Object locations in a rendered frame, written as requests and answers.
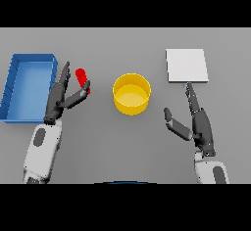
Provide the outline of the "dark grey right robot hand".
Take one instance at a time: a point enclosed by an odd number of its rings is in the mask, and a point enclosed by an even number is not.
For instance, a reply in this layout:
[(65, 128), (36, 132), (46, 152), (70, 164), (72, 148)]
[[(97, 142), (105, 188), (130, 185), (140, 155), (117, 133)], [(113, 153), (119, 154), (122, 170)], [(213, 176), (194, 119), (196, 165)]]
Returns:
[(193, 140), (195, 146), (202, 152), (203, 157), (214, 157), (214, 138), (212, 126), (205, 110), (199, 106), (195, 90), (191, 82), (185, 86), (185, 95), (191, 113), (192, 128), (176, 120), (168, 108), (164, 108), (164, 116), (167, 128), (184, 141)]

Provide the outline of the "blue tray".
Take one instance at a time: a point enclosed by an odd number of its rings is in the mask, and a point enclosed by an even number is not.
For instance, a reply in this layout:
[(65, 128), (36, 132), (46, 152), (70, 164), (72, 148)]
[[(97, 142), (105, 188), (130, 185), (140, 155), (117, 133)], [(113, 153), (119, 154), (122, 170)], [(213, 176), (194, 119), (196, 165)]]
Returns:
[(0, 100), (0, 121), (42, 123), (57, 66), (54, 54), (13, 54)]

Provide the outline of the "yellow bowl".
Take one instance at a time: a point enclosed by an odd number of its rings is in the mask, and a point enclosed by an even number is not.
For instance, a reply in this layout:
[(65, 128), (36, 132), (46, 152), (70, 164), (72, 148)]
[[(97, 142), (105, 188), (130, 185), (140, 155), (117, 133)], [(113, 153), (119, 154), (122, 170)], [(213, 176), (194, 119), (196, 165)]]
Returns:
[(151, 85), (141, 74), (128, 72), (117, 78), (112, 93), (114, 104), (120, 113), (137, 116), (149, 104)]

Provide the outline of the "pale square measuring scale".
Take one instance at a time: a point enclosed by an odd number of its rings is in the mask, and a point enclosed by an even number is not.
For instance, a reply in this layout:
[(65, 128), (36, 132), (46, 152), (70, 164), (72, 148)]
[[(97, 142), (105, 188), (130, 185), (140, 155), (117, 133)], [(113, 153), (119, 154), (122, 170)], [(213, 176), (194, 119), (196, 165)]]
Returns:
[(169, 83), (207, 83), (209, 76), (203, 49), (167, 49)]

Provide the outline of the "red beaker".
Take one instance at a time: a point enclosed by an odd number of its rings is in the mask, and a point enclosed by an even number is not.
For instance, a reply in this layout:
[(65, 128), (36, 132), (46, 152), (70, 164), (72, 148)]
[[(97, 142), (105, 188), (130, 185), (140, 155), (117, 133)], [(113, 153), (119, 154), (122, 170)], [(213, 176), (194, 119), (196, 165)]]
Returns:
[(80, 85), (80, 95), (87, 96), (90, 90), (90, 80), (87, 78), (85, 69), (77, 69), (75, 76)]

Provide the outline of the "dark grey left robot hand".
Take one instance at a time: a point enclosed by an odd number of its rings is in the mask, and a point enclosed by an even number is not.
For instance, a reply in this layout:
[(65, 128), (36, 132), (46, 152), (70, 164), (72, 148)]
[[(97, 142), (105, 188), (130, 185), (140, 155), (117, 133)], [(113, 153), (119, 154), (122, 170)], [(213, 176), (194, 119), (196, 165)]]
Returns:
[(43, 118), (43, 122), (45, 124), (55, 125), (56, 120), (62, 116), (64, 109), (69, 110), (74, 106), (80, 104), (90, 94), (89, 90), (89, 94), (87, 96), (81, 96), (79, 89), (73, 95), (65, 98), (70, 77), (70, 63), (66, 63), (60, 74), (59, 80), (54, 83), (49, 93), (45, 116)]

